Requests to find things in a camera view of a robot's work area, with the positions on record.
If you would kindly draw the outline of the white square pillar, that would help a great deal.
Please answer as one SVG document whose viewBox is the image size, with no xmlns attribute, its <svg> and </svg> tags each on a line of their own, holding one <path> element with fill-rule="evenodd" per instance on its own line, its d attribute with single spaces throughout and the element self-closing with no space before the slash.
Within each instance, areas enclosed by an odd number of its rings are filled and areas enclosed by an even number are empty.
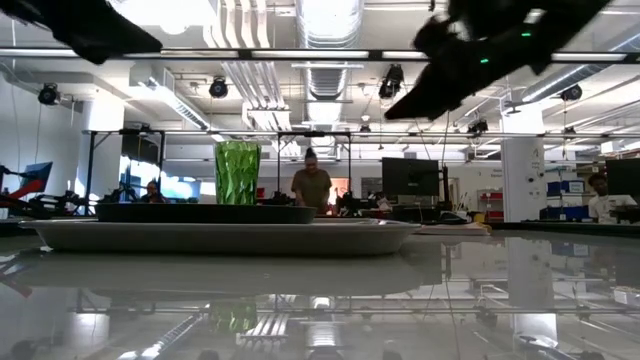
<svg viewBox="0 0 640 360">
<path fill-rule="evenodd" d="M 538 220 L 547 205 L 543 139 L 505 139 L 501 152 L 504 221 Z"/>
</svg>

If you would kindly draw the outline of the black metal station frame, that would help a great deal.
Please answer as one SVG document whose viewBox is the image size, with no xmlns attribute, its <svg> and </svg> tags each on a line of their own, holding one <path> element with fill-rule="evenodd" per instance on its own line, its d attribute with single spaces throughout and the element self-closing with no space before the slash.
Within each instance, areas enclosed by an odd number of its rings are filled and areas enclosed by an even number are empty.
<svg viewBox="0 0 640 360">
<path fill-rule="evenodd" d="M 288 144 L 290 142 L 292 142 L 293 140 L 296 140 L 297 137 L 304 137 L 304 138 L 324 138 L 324 137 L 344 137 L 347 140 L 347 145 L 346 145 L 346 151 L 347 151 L 347 187 L 346 190 L 347 192 L 353 193 L 353 185 L 352 185 L 352 146 L 353 146 L 353 133 L 350 131 L 316 131 L 316 130 L 305 130 L 305 131 L 276 131 L 276 152 L 277 152 L 277 159 L 276 159 L 276 169 L 277 169 L 277 191 L 281 193 L 282 192 L 282 188 L 281 188 L 281 163 L 282 163 L 282 157 L 281 157 L 281 151 L 282 151 L 282 144 L 283 144 L 283 137 L 288 137 L 288 141 L 286 142 L 286 146 L 288 146 Z M 336 153 L 336 158 L 333 159 L 333 161 L 335 163 L 341 163 L 341 158 L 339 158 L 341 155 L 339 153 L 341 153 L 340 149 L 343 149 L 344 144 L 338 144 L 336 145 L 335 149 L 335 153 Z M 309 154 L 313 153 L 315 154 L 314 158 L 304 158 L 304 169 L 309 170 L 309 171 L 316 171 L 319 170 L 319 163 L 321 163 L 323 159 L 318 158 L 315 150 L 316 148 L 313 146 L 310 146 L 307 148 L 307 151 Z"/>
<path fill-rule="evenodd" d="M 138 129 L 119 129 L 119 130 L 82 130 L 81 133 L 83 135 L 88 135 L 90 137 L 89 140 L 89 149 L 88 149 L 88 161 L 87 161 L 87 176 L 86 176 L 86 184 L 85 184 L 85 197 L 89 198 L 92 190 L 92 181 L 93 181 L 93 168 L 94 168 L 94 158 L 95 158 L 95 150 L 111 135 L 125 136 L 125 135 L 159 135 L 160 136 L 160 145 L 159 152 L 157 156 L 157 166 L 158 166 L 158 176 L 157 180 L 161 181 L 161 172 L 164 167 L 165 160 L 165 147 L 166 147 L 166 137 L 168 132 L 166 130 L 138 130 Z"/>
</svg>

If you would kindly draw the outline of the green faceted plastic cup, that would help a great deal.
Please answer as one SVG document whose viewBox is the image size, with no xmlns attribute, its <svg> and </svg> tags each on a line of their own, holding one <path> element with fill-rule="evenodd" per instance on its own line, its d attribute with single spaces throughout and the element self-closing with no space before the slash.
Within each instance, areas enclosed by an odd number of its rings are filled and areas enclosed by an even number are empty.
<svg viewBox="0 0 640 360">
<path fill-rule="evenodd" d="M 215 147 L 216 198 L 223 205 L 254 205 L 261 161 L 261 145 L 226 141 Z"/>
</svg>

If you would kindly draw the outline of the blue storage bins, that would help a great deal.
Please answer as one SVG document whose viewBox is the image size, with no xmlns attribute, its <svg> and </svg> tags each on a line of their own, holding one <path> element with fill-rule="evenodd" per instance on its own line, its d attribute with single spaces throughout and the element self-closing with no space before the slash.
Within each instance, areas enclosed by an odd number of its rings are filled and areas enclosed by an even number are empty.
<svg viewBox="0 0 640 360">
<path fill-rule="evenodd" d="M 583 180 L 562 180 L 547 183 L 546 206 L 539 212 L 541 220 L 582 221 L 589 218 Z"/>
</svg>

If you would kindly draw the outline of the folded beige cloth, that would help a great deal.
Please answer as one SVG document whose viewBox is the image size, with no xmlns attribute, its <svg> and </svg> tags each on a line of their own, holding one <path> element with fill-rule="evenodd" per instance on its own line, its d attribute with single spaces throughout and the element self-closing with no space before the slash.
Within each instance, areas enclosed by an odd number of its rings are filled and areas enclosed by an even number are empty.
<svg viewBox="0 0 640 360">
<path fill-rule="evenodd" d="M 481 223 L 422 225 L 417 235 L 436 236 L 489 236 L 492 228 Z"/>
</svg>

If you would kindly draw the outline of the red storage bins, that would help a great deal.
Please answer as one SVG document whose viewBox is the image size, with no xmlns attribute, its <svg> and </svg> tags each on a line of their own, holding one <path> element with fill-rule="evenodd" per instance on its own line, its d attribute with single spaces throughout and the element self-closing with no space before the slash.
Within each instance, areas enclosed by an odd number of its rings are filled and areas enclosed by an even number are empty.
<svg viewBox="0 0 640 360">
<path fill-rule="evenodd" d="M 504 202 L 501 189 L 484 189 L 477 191 L 478 211 L 484 214 L 488 222 L 504 221 Z"/>
</svg>

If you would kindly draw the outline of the dark round plate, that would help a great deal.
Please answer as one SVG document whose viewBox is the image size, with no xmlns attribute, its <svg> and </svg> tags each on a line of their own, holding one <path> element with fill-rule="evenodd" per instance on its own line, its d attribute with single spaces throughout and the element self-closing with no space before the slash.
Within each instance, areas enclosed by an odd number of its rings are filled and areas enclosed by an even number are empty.
<svg viewBox="0 0 640 360">
<path fill-rule="evenodd" d="M 95 212 L 111 223 L 309 224 L 316 216 L 313 207 L 192 203 L 106 203 Z"/>
</svg>

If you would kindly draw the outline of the seated person in white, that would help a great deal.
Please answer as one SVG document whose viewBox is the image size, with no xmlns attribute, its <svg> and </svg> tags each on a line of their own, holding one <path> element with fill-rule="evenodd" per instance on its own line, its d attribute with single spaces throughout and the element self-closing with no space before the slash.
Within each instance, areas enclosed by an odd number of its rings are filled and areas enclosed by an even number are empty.
<svg viewBox="0 0 640 360">
<path fill-rule="evenodd" d="M 604 174 L 591 175 L 588 184 L 596 192 L 596 195 L 588 202 L 589 217 L 596 223 L 617 224 L 618 218 L 614 214 L 615 210 L 637 206 L 637 202 L 630 195 L 611 195 Z"/>
</svg>

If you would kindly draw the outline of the black overhead frame bar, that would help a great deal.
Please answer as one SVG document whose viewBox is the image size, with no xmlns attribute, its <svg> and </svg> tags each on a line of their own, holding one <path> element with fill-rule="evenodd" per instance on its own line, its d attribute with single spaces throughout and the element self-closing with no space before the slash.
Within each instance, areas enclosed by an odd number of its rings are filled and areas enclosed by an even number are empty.
<svg viewBox="0 0 640 360">
<path fill-rule="evenodd" d="M 309 50 L 309 49 L 227 49 L 167 48 L 159 53 L 118 55 L 118 60 L 166 61 L 345 61 L 345 62 L 428 62 L 423 53 L 410 50 Z M 558 52 L 554 64 L 640 65 L 640 52 Z"/>
</svg>

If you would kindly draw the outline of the grey rectangular serving tray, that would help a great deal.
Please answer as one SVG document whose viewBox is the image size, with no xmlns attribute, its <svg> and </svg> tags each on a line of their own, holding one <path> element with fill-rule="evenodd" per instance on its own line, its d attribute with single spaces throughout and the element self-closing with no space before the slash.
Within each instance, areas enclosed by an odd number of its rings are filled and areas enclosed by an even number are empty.
<svg viewBox="0 0 640 360">
<path fill-rule="evenodd" d="M 234 256 L 377 256 L 397 252 L 420 229 L 378 219 L 319 219 L 310 224 L 107 223 L 23 221 L 56 251 Z"/>
</svg>

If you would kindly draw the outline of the tilted blue-screen monitor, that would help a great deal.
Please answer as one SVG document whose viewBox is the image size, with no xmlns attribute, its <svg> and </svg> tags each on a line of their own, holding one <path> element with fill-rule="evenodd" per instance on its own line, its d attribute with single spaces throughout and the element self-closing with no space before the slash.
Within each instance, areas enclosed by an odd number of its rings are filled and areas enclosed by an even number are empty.
<svg viewBox="0 0 640 360">
<path fill-rule="evenodd" d="M 52 167 L 52 162 L 27 165 L 20 175 L 20 190 L 24 190 L 27 194 L 44 192 Z"/>
</svg>

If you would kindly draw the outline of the large black monitor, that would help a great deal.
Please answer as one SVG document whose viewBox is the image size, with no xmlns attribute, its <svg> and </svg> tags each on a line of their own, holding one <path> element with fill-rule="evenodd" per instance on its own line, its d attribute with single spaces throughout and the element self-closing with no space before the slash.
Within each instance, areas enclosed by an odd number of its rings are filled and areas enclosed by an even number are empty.
<svg viewBox="0 0 640 360">
<path fill-rule="evenodd" d="M 382 159 L 382 187 L 386 195 L 439 195 L 439 165 L 435 160 Z"/>
</svg>

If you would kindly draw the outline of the standing person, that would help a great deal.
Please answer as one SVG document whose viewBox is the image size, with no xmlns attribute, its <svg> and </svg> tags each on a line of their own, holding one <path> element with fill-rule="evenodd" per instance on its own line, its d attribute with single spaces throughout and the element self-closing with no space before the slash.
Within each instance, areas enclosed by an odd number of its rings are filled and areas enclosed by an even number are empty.
<svg viewBox="0 0 640 360">
<path fill-rule="evenodd" d="M 327 171 L 318 167 L 318 158 L 312 148 L 308 148 L 304 157 L 304 168 L 298 170 L 293 178 L 291 191 L 295 193 L 295 204 L 316 209 L 319 215 L 328 211 L 328 198 L 331 178 Z"/>
</svg>

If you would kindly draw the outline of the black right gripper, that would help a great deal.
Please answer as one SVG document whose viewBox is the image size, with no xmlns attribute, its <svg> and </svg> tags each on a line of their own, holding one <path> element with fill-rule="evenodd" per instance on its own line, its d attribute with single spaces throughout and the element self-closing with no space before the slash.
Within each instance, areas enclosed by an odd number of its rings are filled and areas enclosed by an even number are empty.
<svg viewBox="0 0 640 360">
<path fill-rule="evenodd" d="M 437 119 L 463 99 L 524 66 L 545 69 L 541 26 L 527 17 L 545 0 L 450 0 L 448 17 L 431 17 L 416 33 L 414 48 L 429 58 L 414 87 L 386 120 Z"/>
</svg>

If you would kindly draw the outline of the black monitor at picture edge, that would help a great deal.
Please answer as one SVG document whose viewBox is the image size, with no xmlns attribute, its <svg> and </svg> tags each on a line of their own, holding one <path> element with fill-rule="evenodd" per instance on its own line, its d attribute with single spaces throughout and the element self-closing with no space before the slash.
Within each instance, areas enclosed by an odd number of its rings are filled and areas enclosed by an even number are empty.
<svg viewBox="0 0 640 360">
<path fill-rule="evenodd" d="M 640 158 L 607 160 L 605 165 L 610 194 L 640 198 Z"/>
</svg>

